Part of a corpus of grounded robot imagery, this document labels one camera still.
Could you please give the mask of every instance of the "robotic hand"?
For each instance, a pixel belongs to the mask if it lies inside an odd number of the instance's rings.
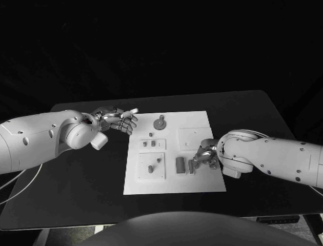
[[[109,142],[104,131],[113,128],[133,134],[137,112],[107,106],[91,114],[65,110],[6,121],[0,124],[0,174],[37,167],[88,143],[100,150]]]
[[[192,164],[217,168],[224,174],[241,178],[254,166],[272,176],[323,188],[323,146],[308,142],[273,138],[250,130],[234,130],[221,139],[205,139]]]

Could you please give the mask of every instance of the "table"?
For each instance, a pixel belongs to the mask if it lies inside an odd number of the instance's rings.
[[[215,138],[250,129],[272,137],[296,139],[264,91],[240,91],[58,104],[91,113],[114,105],[140,113],[204,111]],[[129,135],[109,130],[109,144],[70,150],[44,164],[25,192],[6,204],[0,230],[26,230],[116,224],[133,217],[171,211],[201,211],[237,217],[323,213],[323,197],[309,186],[272,177],[257,168],[241,179],[224,176],[227,192],[123,195]],[[31,182],[39,167],[19,178],[12,195]]]

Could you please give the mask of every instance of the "white board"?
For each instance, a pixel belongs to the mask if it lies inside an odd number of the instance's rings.
[[[161,115],[165,116],[166,128],[156,130],[155,121]],[[124,195],[225,192],[220,163],[215,170],[210,168],[210,165],[201,164],[195,175],[189,174],[188,168],[188,161],[197,154],[202,140],[214,138],[207,111],[136,114],[136,117],[139,122],[130,136]],[[161,163],[156,162],[158,156],[163,156]],[[187,175],[176,174],[175,159],[178,157],[185,158]],[[155,165],[153,173],[149,173],[149,165]]]

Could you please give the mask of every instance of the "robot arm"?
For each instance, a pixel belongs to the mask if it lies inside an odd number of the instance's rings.
[[[6,121],[0,125],[0,174],[37,167],[88,143],[100,150],[109,142],[106,130],[133,134],[137,111],[109,106],[91,114],[65,110]]]
[[[323,188],[323,146],[234,130],[220,140],[202,141],[195,166],[212,164],[217,156],[224,174],[234,178],[256,166],[267,175]]]

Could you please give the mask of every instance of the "dark curtain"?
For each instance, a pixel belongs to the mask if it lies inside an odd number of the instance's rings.
[[[58,103],[264,90],[293,127],[322,87],[322,2],[0,4],[0,120]]]

